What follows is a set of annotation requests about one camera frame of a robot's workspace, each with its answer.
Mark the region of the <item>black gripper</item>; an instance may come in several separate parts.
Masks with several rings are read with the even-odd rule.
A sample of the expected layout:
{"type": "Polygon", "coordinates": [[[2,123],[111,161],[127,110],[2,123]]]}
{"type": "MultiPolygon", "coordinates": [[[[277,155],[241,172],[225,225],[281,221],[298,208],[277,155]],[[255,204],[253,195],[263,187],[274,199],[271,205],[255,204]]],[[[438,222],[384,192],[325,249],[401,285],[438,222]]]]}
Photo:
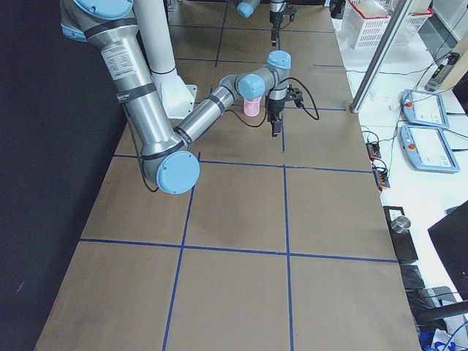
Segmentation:
{"type": "Polygon", "coordinates": [[[269,12],[269,21],[273,26],[280,26],[284,18],[289,15],[290,22],[295,20],[296,9],[289,5],[273,5],[269,12]]]}
{"type": "Polygon", "coordinates": [[[299,88],[288,85],[281,89],[273,90],[266,105],[268,122],[271,123],[271,137],[277,137],[282,133],[281,112],[286,102],[294,102],[296,107],[302,108],[303,92],[299,88]]]}

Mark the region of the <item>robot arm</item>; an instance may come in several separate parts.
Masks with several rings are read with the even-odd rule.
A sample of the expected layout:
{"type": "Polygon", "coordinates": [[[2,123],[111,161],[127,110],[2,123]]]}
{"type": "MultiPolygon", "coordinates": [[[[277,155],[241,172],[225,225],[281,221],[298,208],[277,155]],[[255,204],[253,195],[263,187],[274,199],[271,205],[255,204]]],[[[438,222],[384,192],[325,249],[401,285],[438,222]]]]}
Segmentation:
{"type": "Polygon", "coordinates": [[[179,77],[162,1],[62,1],[65,37],[96,47],[116,87],[148,188],[172,195],[189,191],[200,176],[189,147],[238,99],[252,114],[266,103],[273,133],[279,133],[288,100],[291,55],[269,53],[253,72],[223,77],[199,105],[196,88],[179,77]]]}
{"type": "Polygon", "coordinates": [[[269,22],[274,28],[281,28],[285,19],[293,22],[296,16],[296,9],[288,1],[260,1],[242,0],[234,1],[237,13],[243,18],[250,18],[258,7],[268,9],[269,22]]]}

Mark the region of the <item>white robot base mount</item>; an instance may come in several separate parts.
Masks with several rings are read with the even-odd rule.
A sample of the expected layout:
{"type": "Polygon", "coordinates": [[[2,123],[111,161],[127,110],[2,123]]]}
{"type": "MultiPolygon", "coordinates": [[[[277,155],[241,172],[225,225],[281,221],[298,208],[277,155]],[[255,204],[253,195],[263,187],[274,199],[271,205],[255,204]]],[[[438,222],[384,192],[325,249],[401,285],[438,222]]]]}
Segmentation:
{"type": "Polygon", "coordinates": [[[133,10],[165,112],[169,118],[183,119],[193,110],[197,87],[185,84],[176,69],[164,2],[136,0],[133,10]]]}

